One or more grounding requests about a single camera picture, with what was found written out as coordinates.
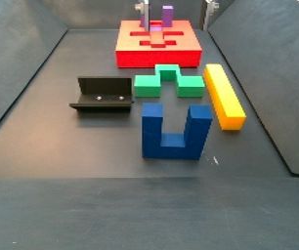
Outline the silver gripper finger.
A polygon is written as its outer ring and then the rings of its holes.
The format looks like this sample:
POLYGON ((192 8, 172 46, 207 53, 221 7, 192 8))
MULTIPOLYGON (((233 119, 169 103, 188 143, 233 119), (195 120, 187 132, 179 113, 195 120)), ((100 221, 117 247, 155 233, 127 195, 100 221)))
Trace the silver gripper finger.
POLYGON ((149 0, 139 0, 135 9, 141 13, 141 27, 149 31, 149 0))
POLYGON ((219 1, 217 0, 205 0, 205 18, 203 28, 208 29, 209 27, 209 17, 219 10, 219 1))

